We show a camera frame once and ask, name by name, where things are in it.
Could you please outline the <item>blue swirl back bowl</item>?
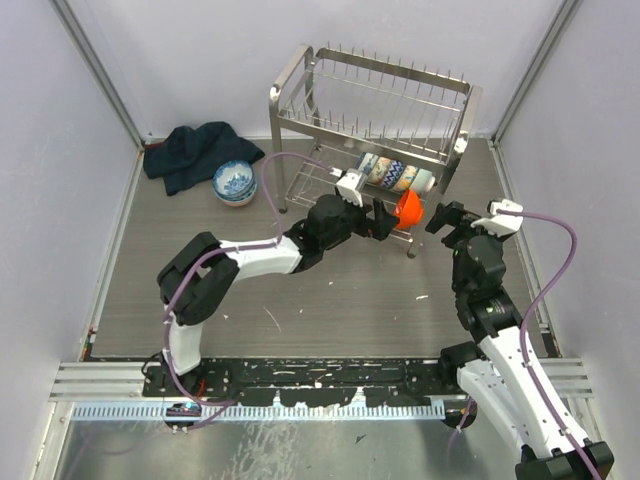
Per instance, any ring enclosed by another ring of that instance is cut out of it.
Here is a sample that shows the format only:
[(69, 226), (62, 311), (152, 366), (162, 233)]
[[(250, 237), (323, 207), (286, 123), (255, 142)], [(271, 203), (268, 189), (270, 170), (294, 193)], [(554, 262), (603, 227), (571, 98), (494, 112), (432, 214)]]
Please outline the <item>blue swirl back bowl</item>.
[(363, 153), (359, 158), (356, 168), (359, 171), (362, 171), (365, 175), (369, 176), (373, 171), (377, 161), (377, 155), (371, 153)]

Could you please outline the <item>stainless steel dish rack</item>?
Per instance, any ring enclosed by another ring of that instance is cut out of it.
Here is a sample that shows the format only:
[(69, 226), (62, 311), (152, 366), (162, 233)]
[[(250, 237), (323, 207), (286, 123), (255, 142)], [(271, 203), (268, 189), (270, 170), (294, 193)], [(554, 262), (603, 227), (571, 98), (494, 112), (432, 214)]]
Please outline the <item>stainless steel dish rack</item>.
[(421, 191), (425, 221), (434, 215), (465, 154), (483, 90), (451, 72), (393, 61), (341, 47), (296, 48), (269, 91), (272, 145), (283, 153), (283, 136), (310, 140), (308, 160), (292, 179), (283, 158), (274, 162), (276, 205), (311, 206), (330, 192), (326, 166), (355, 166), (374, 154), (432, 173)]

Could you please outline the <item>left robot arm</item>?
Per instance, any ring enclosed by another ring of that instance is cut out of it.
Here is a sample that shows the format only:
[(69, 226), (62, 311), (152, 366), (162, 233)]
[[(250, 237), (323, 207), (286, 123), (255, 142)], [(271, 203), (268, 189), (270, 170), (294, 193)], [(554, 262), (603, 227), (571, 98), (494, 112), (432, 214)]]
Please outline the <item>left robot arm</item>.
[(197, 234), (157, 276), (165, 309), (165, 385), (178, 396), (197, 390), (203, 324), (234, 284), (304, 272), (353, 235), (383, 241), (398, 223), (378, 198), (356, 206), (337, 194), (325, 194), (305, 218), (275, 238), (230, 242), (208, 231)]

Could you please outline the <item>orange floral back bowl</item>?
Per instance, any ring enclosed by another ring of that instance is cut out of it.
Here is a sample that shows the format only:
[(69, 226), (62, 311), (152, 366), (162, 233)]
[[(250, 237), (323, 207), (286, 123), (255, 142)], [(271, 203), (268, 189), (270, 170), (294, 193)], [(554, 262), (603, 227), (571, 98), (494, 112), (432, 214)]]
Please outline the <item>orange floral back bowl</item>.
[(370, 182), (374, 185), (381, 186), (382, 188), (390, 188), (391, 183), (394, 180), (395, 174), (394, 160), (386, 157), (379, 157), (370, 174)]

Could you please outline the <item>yellow orange back bowl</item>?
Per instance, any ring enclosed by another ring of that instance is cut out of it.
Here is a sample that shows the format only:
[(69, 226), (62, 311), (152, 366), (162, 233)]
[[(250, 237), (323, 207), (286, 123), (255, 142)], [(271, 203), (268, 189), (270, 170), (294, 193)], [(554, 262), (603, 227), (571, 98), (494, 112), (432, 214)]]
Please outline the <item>yellow orange back bowl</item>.
[(398, 192), (404, 192), (409, 189), (418, 173), (419, 168), (412, 165), (407, 165), (398, 182), (396, 183), (395, 189)]

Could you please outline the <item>blue white floral bowl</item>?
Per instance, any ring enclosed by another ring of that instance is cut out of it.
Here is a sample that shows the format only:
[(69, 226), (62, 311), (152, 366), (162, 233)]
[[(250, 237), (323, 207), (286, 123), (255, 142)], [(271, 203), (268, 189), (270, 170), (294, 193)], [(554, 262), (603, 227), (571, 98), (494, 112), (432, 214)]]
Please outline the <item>blue white floral bowl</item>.
[(244, 160), (226, 162), (212, 179), (213, 190), (223, 197), (236, 199), (256, 184), (252, 166)]

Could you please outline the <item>green grid back bowl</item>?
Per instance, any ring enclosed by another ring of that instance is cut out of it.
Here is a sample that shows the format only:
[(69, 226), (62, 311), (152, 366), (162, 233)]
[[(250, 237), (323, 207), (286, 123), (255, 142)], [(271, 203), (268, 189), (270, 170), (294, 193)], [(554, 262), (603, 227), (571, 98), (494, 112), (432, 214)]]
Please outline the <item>green grid back bowl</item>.
[(435, 183), (434, 174), (426, 169), (419, 169), (411, 183), (410, 189), (418, 195), (429, 192)]

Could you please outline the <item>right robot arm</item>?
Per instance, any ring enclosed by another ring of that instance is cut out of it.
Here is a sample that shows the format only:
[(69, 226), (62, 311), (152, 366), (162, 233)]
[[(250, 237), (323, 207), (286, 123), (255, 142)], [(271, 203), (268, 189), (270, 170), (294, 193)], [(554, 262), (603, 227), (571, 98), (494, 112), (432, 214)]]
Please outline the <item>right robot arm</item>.
[(503, 286), (503, 244), (528, 216), (506, 199), (492, 201), (485, 217), (451, 202), (427, 224), (429, 233), (452, 229), (442, 242), (452, 251), (457, 316), (472, 336), (442, 349), (438, 379), (449, 393), (464, 391), (514, 447), (517, 478), (604, 479), (614, 464), (610, 447), (575, 420), (530, 341), (537, 306), (520, 313)]

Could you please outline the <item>plain orange bowl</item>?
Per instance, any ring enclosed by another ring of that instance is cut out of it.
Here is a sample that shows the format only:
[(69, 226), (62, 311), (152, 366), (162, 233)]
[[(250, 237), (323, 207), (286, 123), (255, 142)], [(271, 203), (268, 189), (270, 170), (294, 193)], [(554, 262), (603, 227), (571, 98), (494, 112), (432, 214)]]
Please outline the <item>plain orange bowl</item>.
[(395, 206), (393, 215), (397, 219), (396, 228), (407, 230), (418, 225), (423, 217), (424, 209), (419, 195), (411, 189), (404, 192)]

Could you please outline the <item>dark blue crumpled cloth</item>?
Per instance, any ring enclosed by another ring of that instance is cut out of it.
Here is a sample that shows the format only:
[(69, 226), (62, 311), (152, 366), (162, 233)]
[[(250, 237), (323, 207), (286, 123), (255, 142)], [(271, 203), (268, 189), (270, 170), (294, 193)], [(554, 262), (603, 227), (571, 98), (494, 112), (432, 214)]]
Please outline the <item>dark blue crumpled cloth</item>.
[(145, 149), (143, 170), (149, 179), (161, 178), (166, 195), (173, 196), (212, 180), (227, 162), (252, 165), (264, 156), (262, 149), (228, 123), (214, 121), (197, 128), (176, 127), (164, 142)]

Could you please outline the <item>aluminium frame rail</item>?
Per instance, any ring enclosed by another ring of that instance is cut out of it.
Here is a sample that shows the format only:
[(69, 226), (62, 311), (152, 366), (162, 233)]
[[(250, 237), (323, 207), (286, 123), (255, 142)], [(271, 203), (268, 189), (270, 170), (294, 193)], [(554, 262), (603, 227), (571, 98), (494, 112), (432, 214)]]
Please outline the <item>aluminium frame rail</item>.
[(63, 363), (50, 396), (58, 401), (113, 401), (177, 397), (179, 394), (159, 360), (151, 358)]

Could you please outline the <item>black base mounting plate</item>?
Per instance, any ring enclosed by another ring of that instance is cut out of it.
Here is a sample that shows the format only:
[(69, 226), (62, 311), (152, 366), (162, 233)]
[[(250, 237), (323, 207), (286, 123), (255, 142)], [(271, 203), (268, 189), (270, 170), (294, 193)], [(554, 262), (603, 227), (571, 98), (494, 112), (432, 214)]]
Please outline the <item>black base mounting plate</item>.
[(179, 380), (203, 402), (250, 407), (347, 406), (358, 394), (371, 408), (428, 406), (463, 394), (422, 358), (205, 358)]

